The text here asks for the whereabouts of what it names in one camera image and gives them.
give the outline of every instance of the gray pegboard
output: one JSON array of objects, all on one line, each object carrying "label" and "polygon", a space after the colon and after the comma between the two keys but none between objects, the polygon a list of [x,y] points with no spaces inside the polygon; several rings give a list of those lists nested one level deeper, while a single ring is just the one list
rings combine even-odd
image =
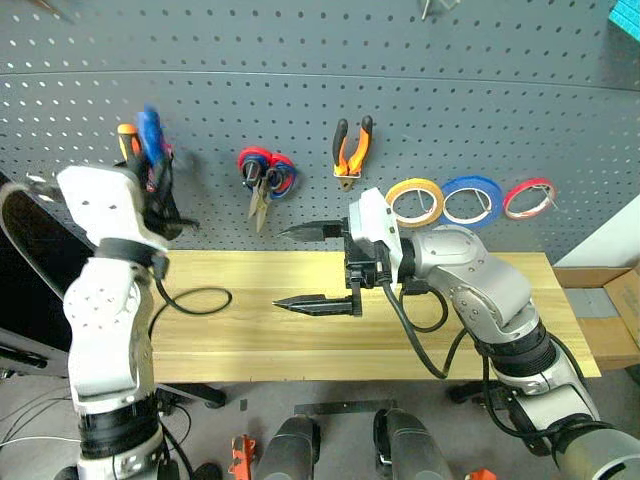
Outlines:
[{"label": "gray pegboard", "polygon": [[[150,102],[177,148],[178,206],[202,222],[178,248],[340,249],[273,235],[344,216],[365,188],[384,193],[409,177],[481,174],[506,191],[548,176],[557,209],[501,218],[480,236],[491,250],[557,260],[638,193],[640,49],[609,26],[606,2],[464,0],[424,23],[413,1],[292,5],[60,0],[69,24],[9,4],[0,168],[23,179],[111,164],[115,127]],[[331,176],[331,137],[338,118],[354,132],[366,113],[373,148],[345,194]],[[261,235],[235,169],[250,144],[281,150],[301,170]],[[64,209],[47,208],[71,224]]]}]

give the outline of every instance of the tape roll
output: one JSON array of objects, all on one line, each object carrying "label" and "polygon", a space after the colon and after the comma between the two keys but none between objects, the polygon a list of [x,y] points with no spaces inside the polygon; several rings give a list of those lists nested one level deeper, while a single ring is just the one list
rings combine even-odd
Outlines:
[{"label": "tape roll", "polygon": [[[404,217],[399,215],[394,210],[394,204],[402,195],[409,192],[416,192],[418,194],[426,193],[433,200],[433,205],[419,217]],[[409,180],[396,183],[389,189],[384,198],[391,207],[391,210],[393,210],[398,225],[401,227],[416,228],[435,222],[442,213],[442,208],[444,207],[444,196],[442,195],[442,190],[440,190],[438,185],[426,178],[410,178]]]},{"label": "tape roll", "polygon": [[[483,204],[484,211],[475,217],[457,218],[447,210],[447,200],[459,192],[471,191],[484,196],[488,204]],[[502,212],[502,190],[493,180],[480,175],[458,177],[442,186],[444,195],[443,217],[440,223],[462,225],[463,227],[484,227],[493,223]]]},{"label": "tape roll", "polygon": [[[529,210],[524,210],[522,212],[514,212],[510,210],[511,202],[520,195],[522,192],[525,192],[532,188],[542,188],[545,190],[545,198],[535,207],[530,208]],[[557,195],[556,187],[551,183],[551,180],[544,177],[530,178],[526,182],[522,182],[520,185],[515,186],[509,193],[504,197],[504,213],[507,217],[513,220],[523,220],[525,218],[535,217],[536,215],[540,215],[542,212],[547,210],[551,205],[553,205],[553,201]]]}]

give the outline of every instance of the screwdriver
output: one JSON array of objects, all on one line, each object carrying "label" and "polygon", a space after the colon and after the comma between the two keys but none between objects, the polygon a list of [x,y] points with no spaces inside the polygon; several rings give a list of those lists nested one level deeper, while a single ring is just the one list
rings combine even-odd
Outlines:
[{"label": "screwdriver", "polygon": [[167,160],[167,151],[160,115],[151,105],[145,105],[144,111],[138,112],[138,132],[147,161],[156,169]]},{"label": "screwdriver", "polygon": [[127,162],[127,167],[140,180],[140,185],[146,188],[147,162],[142,152],[138,129],[130,123],[118,125],[118,143],[122,156]]}]

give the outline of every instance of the wooden table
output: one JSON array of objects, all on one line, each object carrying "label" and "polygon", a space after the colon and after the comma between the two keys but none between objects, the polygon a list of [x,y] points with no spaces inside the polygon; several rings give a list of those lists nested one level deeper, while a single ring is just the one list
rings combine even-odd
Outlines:
[{"label": "wooden table", "polygon": [[[567,343],[586,376],[599,376],[546,256],[497,256],[529,278],[547,328]],[[219,285],[230,289],[234,299],[226,310],[211,316],[193,317],[173,309],[163,313],[153,336],[156,382],[433,378],[411,349],[382,289],[363,291],[362,317],[309,317],[271,305],[302,294],[344,296],[342,252],[173,251],[170,258],[170,295]],[[156,305],[161,305],[154,295]],[[439,318],[438,303],[430,297],[407,299],[415,323],[426,325]],[[221,299],[202,293],[183,302],[206,309]],[[442,365],[461,328],[453,309],[449,311],[442,329],[419,334],[437,365]],[[460,345],[450,378],[481,378],[481,360],[468,337]]]}]

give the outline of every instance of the black wire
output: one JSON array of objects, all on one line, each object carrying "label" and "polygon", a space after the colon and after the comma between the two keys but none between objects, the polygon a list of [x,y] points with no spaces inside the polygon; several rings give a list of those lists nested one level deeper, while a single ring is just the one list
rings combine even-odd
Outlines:
[{"label": "black wire", "polygon": [[180,460],[182,460],[182,463],[184,464],[184,468],[187,471],[187,477],[189,478],[189,480],[193,480],[193,467],[191,466],[191,463],[189,462],[187,455],[184,453],[184,450],[182,449],[180,444],[176,442],[175,437],[171,434],[171,432],[165,426],[165,424],[162,422],[160,422],[160,424],[162,425],[162,431],[164,432],[164,436],[171,442],[171,444],[173,445],[173,448],[175,448],[176,453],[180,457]]},{"label": "black wire", "polygon": [[[25,410],[18,418],[16,418],[14,420],[14,422],[11,424],[11,426],[9,427],[9,429],[7,430],[7,433],[5,433],[4,438],[2,439],[1,443],[4,443],[8,440],[11,440],[12,438],[14,438],[18,432],[20,432],[20,430],[22,430],[24,427],[26,427],[29,423],[31,423],[36,417],[40,416],[42,413],[44,413],[45,411],[49,410],[51,407],[57,405],[58,403],[60,403],[63,400],[71,400],[70,397],[58,397],[58,398],[48,398],[46,400],[43,400],[41,402],[36,403],[35,405],[33,405],[32,407],[28,408],[27,410]],[[46,407],[40,409],[37,413],[35,413],[33,416],[31,416],[29,419],[27,419],[22,425],[20,425],[19,428],[17,428],[15,431],[13,430],[14,428],[16,428],[16,426],[18,425],[18,423],[20,422],[20,420],[22,420],[26,415],[28,415],[29,413],[31,413],[33,410],[35,410],[36,408],[38,408],[40,405],[43,405],[45,403],[49,403],[49,402],[53,402],[50,403],[49,405],[47,405]]]},{"label": "black wire", "polygon": [[[442,327],[446,323],[447,318],[449,318],[449,305],[447,305],[447,301],[445,300],[444,296],[439,291],[431,287],[427,288],[426,293],[433,293],[436,296],[436,298],[440,301],[440,307],[442,308],[442,316],[440,317],[440,320],[438,320],[436,323],[434,323],[429,327],[420,327],[415,323],[413,323],[411,320],[409,320],[409,324],[411,325],[411,327],[413,327],[413,329],[416,332],[420,332],[420,333],[435,332],[440,327]],[[400,290],[400,295],[398,296],[398,301],[400,302],[400,305],[402,305],[403,310],[404,310],[404,295],[405,295],[405,285],[402,286],[402,289]]]},{"label": "black wire", "polygon": [[562,342],[562,340],[560,340],[558,337],[556,337],[553,333],[549,332],[548,330],[547,330],[547,333],[549,334],[549,337],[551,337],[551,340],[553,340],[560,347],[560,349],[565,353],[565,355],[569,359],[569,362],[571,362],[571,366],[576,371],[576,375],[578,376],[578,380],[580,380],[580,383],[582,384],[582,386],[584,388],[587,388],[587,381],[584,378],[584,373],[582,373],[582,369],[580,368],[580,364],[576,360],[576,357],[573,356],[573,353],[571,352],[569,347],[567,347]]},{"label": "black wire", "polygon": [[118,475],[116,474],[116,456],[111,457],[111,473],[113,473],[113,480],[118,480]]},{"label": "black wire", "polygon": [[166,465],[169,465],[171,461],[171,454],[169,453],[169,446],[167,445],[167,439],[162,439],[162,453],[164,455],[164,461]]},{"label": "black wire", "polygon": [[[158,321],[158,318],[160,317],[162,312],[164,312],[167,309],[167,307],[169,307],[169,306],[175,308],[179,312],[183,312],[183,313],[186,313],[188,315],[211,315],[211,314],[217,313],[217,312],[227,308],[229,306],[229,304],[231,303],[231,301],[233,300],[233,295],[231,294],[231,292],[229,290],[227,290],[226,288],[223,288],[223,287],[192,288],[191,290],[186,290],[186,291],[184,291],[182,293],[179,293],[175,297],[171,298],[171,297],[169,297],[169,294],[167,294],[167,291],[164,289],[164,286],[162,285],[162,283],[160,281],[156,281],[156,286],[158,287],[158,292],[160,292],[160,296],[163,298],[163,300],[166,303],[162,307],[160,307],[158,309],[156,314],[153,316],[153,318],[149,322],[149,338],[151,338],[151,336],[153,335],[153,329],[155,327],[156,322]],[[186,308],[184,308],[181,305],[178,305],[176,303],[176,300],[179,300],[180,298],[186,297],[186,296],[194,294],[194,293],[206,292],[206,291],[226,293],[227,294],[227,301],[223,305],[221,305],[219,307],[216,307],[216,308],[214,308],[212,310],[207,310],[207,311],[188,310],[188,309],[186,309]]]},{"label": "black wire", "polygon": [[180,441],[178,442],[178,445],[182,445],[182,443],[187,439],[187,437],[189,436],[189,433],[191,433],[191,415],[189,415],[189,412],[187,412],[187,409],[184,407],[181,407],[180,405],[174,405],[175,408],[177,408],[178,410],[182,410],[184,412],[184,414],[187,416],[187,431],[184,433],[184,435],[182,436],[182,438],[180,439]]},{"label": "black wire", "polygon": [[449,369],[451,368],[451,362],[453,362],[453,358],[456,354],[458,346],[460,345],[460,342],[466,335],[467,331],[465,329],[462,329],[458,333],[456,338],[453,340],[453,343],[449,348],[449,353],[447,354],[447,358],[444,362],[442,371],[440,371],[433,364],[433,362],[429,358],[429,355],[427,355],[427,352],[425,352],[424,348],[422,347],[420,340],[418,339],[416,333],[413,331],[412,323],[409,320],[409,317],[407,317],[407,314],[404,311],[404,308],[402,308],[402,305],[400,304],[400,302],[394,295],[393,290],[391,289],[391,284],[389,282],[383,282],[382,289],[384,290],[384,294],[387,296],[389,303],[391,304],[396,314],[398,315],[398,318],[400,319],[400,323],[402,323],[402,327],[404,328],[404,331],[407,334],[407,337],[409,338],[409,342],[411,343],[413,350],[416,352],[416,355],[418,355],[418,358],[420,359],[422,364],[427,368],[427,370],[429,370],[429,372],[431,372],[431,374],[434,377],[440,378],[442,380],[447,378],[447,376],[449,375]]},{"label": "black wire", "polygon": [[42,397],[46,397],[47,395],[53,393],[53,392],[57,392],[59,390],[68,390],[69,386],[66,385],[64,387],[58,387],[58,388],[54,388],[52,390],[49,390],[48,392],[42,393],[40,395],[38,395],[37,397],[32,398],[31,400],[29,400],[28,402],[22,404],[20,407],[16,408],[13,412],[6,414],[4,417],[0,418],[0,423],[4,422],[7,418],[9,418],[10,416],[18,413],[20,410],[22,410],[23,408],[25,408],[27,405],[31,405],[33,402],[35,402],[36,400],[40,400]]},{"label": "black wire", "polygon": [[[545,428],[544,430],[537,430],[535,432],[520,432],[502,423],[502,421],[496,414],[495,407],[493,406],[493,400],[491,399],[491,393],[489,392],[489,357],[485,355],[482,356],[482,395],[484,397],[485,406],[487,407],[487,412],[489,412],[489,417],[491,417],[493,423],[495,423],[496,426],[504,433],[506,433],[507,435],[511,435],[512,437],[522,438],[525,440],[535,440],[542,437],[556,435],[567,428],[573,428],[571,425],[567,425],[566,423],[558,423],[553,427]],[[613,426],[609,423],[596,420],[580,422],[578,425],[576,425],[576,428],[588,426],[613,428]]]}]

